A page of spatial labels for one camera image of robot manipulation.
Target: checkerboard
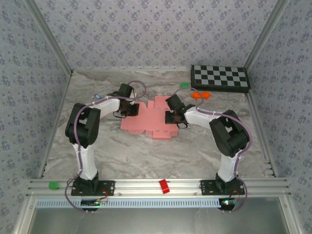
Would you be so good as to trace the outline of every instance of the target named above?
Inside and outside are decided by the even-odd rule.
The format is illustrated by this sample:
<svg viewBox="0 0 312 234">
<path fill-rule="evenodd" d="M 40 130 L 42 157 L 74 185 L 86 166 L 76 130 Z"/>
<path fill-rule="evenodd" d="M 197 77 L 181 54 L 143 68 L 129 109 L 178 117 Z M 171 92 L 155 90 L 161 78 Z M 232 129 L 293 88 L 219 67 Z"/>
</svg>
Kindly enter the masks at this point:
<svg viewBox="0 0 312 234">
<path fill-rule="evenodd" d="M 192 65 L 191 86 L 197 90 L 248 93 L 250 84 L 243 67 Z"/>
</svg>

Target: orange object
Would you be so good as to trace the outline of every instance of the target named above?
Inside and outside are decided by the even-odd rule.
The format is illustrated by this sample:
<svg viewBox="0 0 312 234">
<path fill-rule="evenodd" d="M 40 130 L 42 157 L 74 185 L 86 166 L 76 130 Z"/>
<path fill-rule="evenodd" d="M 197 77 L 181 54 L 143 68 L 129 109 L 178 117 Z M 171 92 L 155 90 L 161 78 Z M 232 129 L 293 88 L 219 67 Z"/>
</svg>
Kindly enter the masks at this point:
<svg viewBox="0 0 312 234">
<path fill-rule="evenodd" d="M 211 96 L 211 94 L 208 93 L 208 92 L 200 92 L 200 93 L 199 92 L 194 92 L 194 93 L 191 94 L 191 97 L 194 98 L 195 100 L 198 100 L 198 99 L 201 99 L 201 95 L 200 94 L 202 94 L 204 99 L 206 99 L 206 100 L 208 98 L 210 98 L 210 96 Z"/>
</svg>

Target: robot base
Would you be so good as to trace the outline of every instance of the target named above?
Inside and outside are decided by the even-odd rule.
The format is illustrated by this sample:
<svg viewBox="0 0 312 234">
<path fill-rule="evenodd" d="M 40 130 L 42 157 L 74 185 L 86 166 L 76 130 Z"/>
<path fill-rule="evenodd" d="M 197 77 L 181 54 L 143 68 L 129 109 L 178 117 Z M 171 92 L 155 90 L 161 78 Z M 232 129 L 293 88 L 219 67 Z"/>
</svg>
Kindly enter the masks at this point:
<svg viewBox="0 0 312 234">
<path fill-rule="evenodd" d="M 243 183 L 238 179 L 234 178 L 229 182 L 224 182 L 218 174 L 216 174 L 216 179 L 211 180 L 201 180 L 200 188 L 202 195 L 239 195 L 245 194 L 245 189 Z"/>
<path fill-rule="evenodd" d="M 72 196 L 113 196 L 115 181 L 98 180 L 98 173 L 92 180 L 78 177 L 72 187 Z"/>
</svg>

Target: black mounting plate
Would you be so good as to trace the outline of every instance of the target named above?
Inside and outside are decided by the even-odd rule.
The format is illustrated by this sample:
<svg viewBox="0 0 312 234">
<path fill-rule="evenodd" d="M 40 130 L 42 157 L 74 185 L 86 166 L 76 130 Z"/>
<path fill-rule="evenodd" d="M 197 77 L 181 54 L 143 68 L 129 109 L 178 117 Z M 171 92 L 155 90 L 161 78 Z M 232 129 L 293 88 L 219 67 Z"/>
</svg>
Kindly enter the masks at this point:
<svg viewBox="0 0 312 234">
<path fill-rule="evenodd" d="M 105 192 L 101 189 L 106 189 L 108 196 L 113 196 L 115 191 L 115 181 L 113 180 L 99 180 L 98 189 L 94 194 L 86 193 L 80 189 L 79 184 L 75 180 L 72 187 L 72 196 L 105 196 Z"/>
<path fill-rule="evenodd" d="M 225 193 L 222 193 L 216 185 L 216 180 L 215 179 L 205 179 L 200 181 L 200 188 L 201 188 L 201 194 L 202 195 L 237 195 L 236 191 L 233 191 L 236 189 L 239 192 L 239 195 L 244 195 L 245 194 L 245 189 L 243 186 L 243 183 L 240 182 L 239 180 L 233 181 L 231 184 L 231 189 L 228 190 Z"/>
</svg>

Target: gray marble table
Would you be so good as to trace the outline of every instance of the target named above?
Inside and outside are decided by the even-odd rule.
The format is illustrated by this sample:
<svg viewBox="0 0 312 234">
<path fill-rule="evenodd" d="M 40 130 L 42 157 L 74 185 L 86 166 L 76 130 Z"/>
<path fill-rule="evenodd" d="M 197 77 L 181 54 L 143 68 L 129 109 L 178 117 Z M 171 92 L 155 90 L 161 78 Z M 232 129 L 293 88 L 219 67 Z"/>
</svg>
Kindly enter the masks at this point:
<svg viewBox="0 0 312 234">
<path fill-rule="evenodd" d="M 147 94 L 141 101 L 147 103 L 155 95 L 171 95 L 179 84 L 190 81 L 190 72 L 74 72 L 61 111 L 58 128 L 53 141 L 45 178 L 70 178 L 78 171 L 72 145 L 65 136 L 65 127 L 75 103 L 90 103 L 94 94 L 102 97 L 118 89 L 122 82 L 141 80 L 147 85 Z M 134 84 L 136 93 L 142 91 Z M 178 93 L 185 104 L 195 104 L 189 90 Z M 201 108 L 224 112 L 234 110 L 250 128 L 254 142 L 242 157 L 240 176 L 263 177 L 264 157 L 243 94 L 211 92 Z M 179 130 L 171 140 L 152 140 L 151 137 L 131 135 L 120 129 L 120 119 L 107 116 L 101 119 L 97 141 L 94 145 L 95 159 L 101 178 L 195 178 L 214 177 L 220 165 L 220 151 L 215 145 L 210 129 L 191 125 Z"/>
</svg>

